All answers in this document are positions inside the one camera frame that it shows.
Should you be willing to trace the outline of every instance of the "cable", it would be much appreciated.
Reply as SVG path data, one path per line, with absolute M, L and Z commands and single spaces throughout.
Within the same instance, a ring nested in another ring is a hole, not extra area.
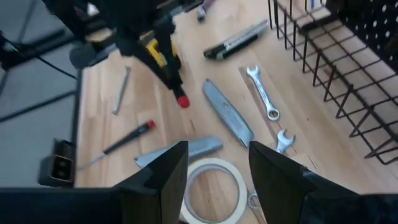
M 22 25 L 21 30 L 19 31 L 19 34 L 18 34 L 18 38 L 17 38 L 18 42 L 22 41 L 22 39 L 25 36 L 25 31 L 27 29 L 27 25 L 30 22 L 30 19 L 32 18 L 34 9 L 36 8 L 36 2 L 37 2 L 36 0 L 30 0 L 30 5 L 29 5 L 28 11 L 26 13 L 24 23 Z M 2 95 L 2 93 L 4 91 L 4 88 L 6 87 L 6 83 L 7 83 L 7 80 L 8 80 L 8 74 L 9 74 L 9 72 L 6 71 L 4 73 L 4 75 L 3 75 L 3 77 L 1 78 L 1 81 L 0 81 L 0 96 Z
M 76 76 L 71 75 L 70 73 L 68 73 L 68 72 L 66 72 L 66 71 L 64 71 L 64 70 L 62 70 L 61 68 L 56 67 L 55 65 L 51 64 L 50 62 L 44 60 L 42 57 L 37 56 L 36 58 L 39 59 L 39 60 L 40 60 L 41 62 L 43 62 L 44 64 L 46 64 L 46 65 L 48 65 L 48 66 L 54 68 L 54 69 L 57 70 L 58 72 L 60 72 L 60 73 L 62 73 L 62 74 L 64 74 L 64 75 L 66 75 L 66 76 L 68 76 L 68 77 L 70 77 L 70 78 L 72 78 L 72 79 L 74 79 L 74 80 L 77 80 Z
M 0 123 L 5 122 L 5 121 L 7 121 L 9 119 L 12 119 L 12 118 L 16 118 L 16 117 L 18 117 L 20 115 L 29 113 L 29 112 L 31 112 L 33 110 L 37 110 L 37 109 L 42 108 L 44 106 L 50 105 L 52 103 L 55 103 L 57 101 L 60 101 L 60 100 L 62 100 L 64 98 L 66 98 L 66 97 L 72 96 L 75 93 L 76 93 L 75 90 L 68 91 L 66 93 L 62 93 L 61 95 L 57 95 L 57 96 L 55 96 L 53 98 L 50 98 L 50 99 L 45 100 L 45 101 L 42 101 L 42 102 L 37 103 L 35 105 L 29 106 L 27 108 L 24 108 L 24 109 L 21 109 L 21 110 L 17 110 L 16 112 L 13 112 L 11 114 L 8 114 L 8 115 L 5 115 L 3 117 L 0 117 Z
M 21 53 L 21 52 L 19 51 L 19 49 L 21 48 L 21 47 L 19 46 L 19 44 L 15 44 L 15 43 L 13 43 L 12 41 L 8 40 L 8 39 L 5 38 L 5 37 L 3 37 L 3 39 L 4 39 L 7 43 L 11 44 L 11 47 L 12 47 L 13 50 L 15 50 L 16 52 L 18 52 L 18 53 L 21 54 L 22 56 L 24 56 L 24 54 Z M 31 47 L 31 46 L 29 46 L 29 45 L 24 45 L 24 47 L 29 47 L 29 48 L 35 50 L 34 47 Z M 39 59 L 39 60 L 40 60 L 41 62 L 43 62 L 44 64 L 46 64 L 46 65 L 52 67 L 53 69 L 57 70 L 58 72 L 60 72 L 60 73 L 62 73 L 62 74 L 64 74 L 64 75 L 66 75 L 66 76 L 68 76 L 68 77 L 70 77 L 70 78 L 73 78 L 74 80 L 77 80 L 77 78 L 76 78 L 74 75 L 71 75 L 70 73 L 68 73 L 68 72 L 66 72 L 66 71 L 64 71 L 64 70 L 62 70 L 61 68 L 56 67 L 55 65 L 51 64 L 50 62 L 44 60 L 42 57 L 37 56 L 36 58 Z

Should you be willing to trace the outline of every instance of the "gray floor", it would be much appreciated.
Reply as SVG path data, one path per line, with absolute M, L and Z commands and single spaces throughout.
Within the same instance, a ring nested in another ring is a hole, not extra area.
M 24 21 L 29 13 L 25 32 Z M 0 30 L 9 40 L 34 40 L 63 24 L 51 16 L 39 0 L 0 0 Z M 43 58 L 62 70 L 76 75 L 68 59 L 70 46 Z M 76 81 L 32 60 L 5 75 L 0 70 L 0 117 L 26 106 L 74 90 Z M 41 158 L 50 154 L 53 139 L 70 139 L 74 97 L 0 123 L 0 187 L 38 187 L 37 172 Z

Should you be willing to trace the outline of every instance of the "metal pin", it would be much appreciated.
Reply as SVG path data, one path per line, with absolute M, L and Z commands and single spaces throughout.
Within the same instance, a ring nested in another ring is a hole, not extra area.
M 116 98 L 116 101 L 113 104 L 112 113 L 115 114 L 115 115 L 118 115 L 118 113 L 119 113 L 120 104 L 121 104 L 122 99 L 123 99 L 124 90 L 126 89 L 127 80 L 129 78 L 130 71 L 131 71 L 131 67 L 126 67 L 126 72 L 124 73 L 123 81 L 122 81 L 122 84 L 120 85 L 120 89 L 119 89 L 119 95 L 118 95 L 118 97 Z

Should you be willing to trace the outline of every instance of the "wire basket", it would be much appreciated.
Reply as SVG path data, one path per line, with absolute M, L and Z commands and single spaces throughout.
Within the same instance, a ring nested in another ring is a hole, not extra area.
M 365 158 L 390 164 L 398 160 L 398 57 L 384 49 L 395 36 L 398 1 L 360 1 L 366 7 L 351 14 L 336 8 L 344 0 L 314 1 L 268 0 L 271 29 L 324 89 L 323 101 L 337 106 L 336 118 L 352 125 L 349 136 L 368 145 Z

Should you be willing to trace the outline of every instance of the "red cap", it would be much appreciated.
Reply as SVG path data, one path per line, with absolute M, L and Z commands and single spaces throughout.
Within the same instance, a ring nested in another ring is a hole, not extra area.
M 180 96 L 177 100 L 178 105 L 180 105 L 182 108 L 188 108 L 189 107 L 189 100 L 187 96 Z
M 154 128 L 156 126 L 154 120 L 148 121 L 147 124 L 148 124 L 149 129 L 152 129 L 152 128 Z

